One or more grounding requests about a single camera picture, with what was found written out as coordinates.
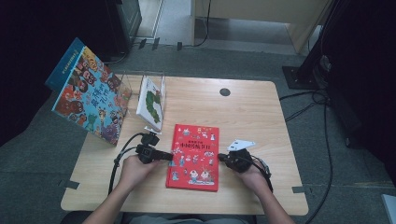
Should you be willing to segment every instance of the white object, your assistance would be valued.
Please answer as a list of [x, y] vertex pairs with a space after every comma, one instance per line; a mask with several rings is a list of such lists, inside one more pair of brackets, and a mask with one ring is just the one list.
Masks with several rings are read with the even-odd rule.
[[382, 194], [381, 196], [387, 209], [389, 223], [396, 224], [396, 197], [387, 194]]
[[247, 147], [253, 147], [255, 145], [256, 145], [255, 142], [235, 139], [235, 141], [233, 141], [233, 143], [229, 147], [227, 147], [227, 149], [229, 151], [239, 151], [241, 149], [244, 149]]
[[159, 132], [163, 127], [161, 90], [147, 76], [143, 76], [142, 78], [136, 115], [145, 120], [156, 132]]

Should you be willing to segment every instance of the person's right hand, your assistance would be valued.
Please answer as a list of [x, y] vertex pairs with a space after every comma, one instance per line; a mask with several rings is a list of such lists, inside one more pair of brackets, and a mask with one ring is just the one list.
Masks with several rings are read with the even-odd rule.
[[[259, 167], [262, 167], [262, 164], [259, 161], [254, 161]], [[258, 193], [261, 189], [269, 189], [268, 183], [265, 178], [260, 173], [259, 169], [256, 166], [251, 165], [250, 168], [244, 173], [234, 172], [239, 178], [242, 179], [244, 184], [254, 193]]]
[[143, 164], [137, 158], [137, 155], [129, 156], [123, 161], [122, 171], [118, 187], [128, 190], [129, 192], [140, 184], [146, 176], [159, 164], [160, 161], [153, 161], [149, 164]]

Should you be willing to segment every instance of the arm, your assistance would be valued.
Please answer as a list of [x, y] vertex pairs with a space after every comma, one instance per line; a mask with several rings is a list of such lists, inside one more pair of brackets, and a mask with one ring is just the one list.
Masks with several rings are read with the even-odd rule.
[[235, 173], [243, 180], [245, 185], [257, 195], [269, 223], [294, 223], [283, 209], [282, 205], [280, 205], [275, 195], [271, 192], [267, 181], [255, 166], [250, 166], [250, 168], [242, 174]]
[[125, 159], [118, 185], [83, 223], [113, 223], [129, 193], [158, 163], [143, 164], [136, 155]]

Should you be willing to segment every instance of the book cover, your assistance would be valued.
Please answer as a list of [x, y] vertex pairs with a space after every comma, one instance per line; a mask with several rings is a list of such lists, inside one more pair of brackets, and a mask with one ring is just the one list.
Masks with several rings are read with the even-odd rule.
[[156, 132], [163, 127], [162, 91], [148, 76], [142, 77], [136, 115], [145, 120]]
[[166, 187], [219, 189], [219, 128], [176, 124]]
[[47, 78], [45, 85], [53, 91], [60, 92], [64, 87], [64, 83], [69, 78], [70, 73], [74, 69], [79, 54], [85, 45], [75, 38], [72, 44], [64, 53], [62, 59], [58, 62], [52, 73]]
[[[70, 47], [73, 50], [77, 50], [75, 43]], [[131, 89], [87, 46], [81, 48], [77, 56], [72, 54], [71, 57], [73, 60], [67, 61], [75, 63], [69, 64], [66, 69], [69, 71], [68, 78], [52, 111], [116, 145], [132, 95]]]

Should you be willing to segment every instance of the red book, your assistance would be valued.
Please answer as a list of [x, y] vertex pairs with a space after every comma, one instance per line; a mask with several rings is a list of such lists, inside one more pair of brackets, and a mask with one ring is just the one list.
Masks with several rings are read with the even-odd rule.
[[176, 124], [167, 188], [219, 189], [219, 128]]

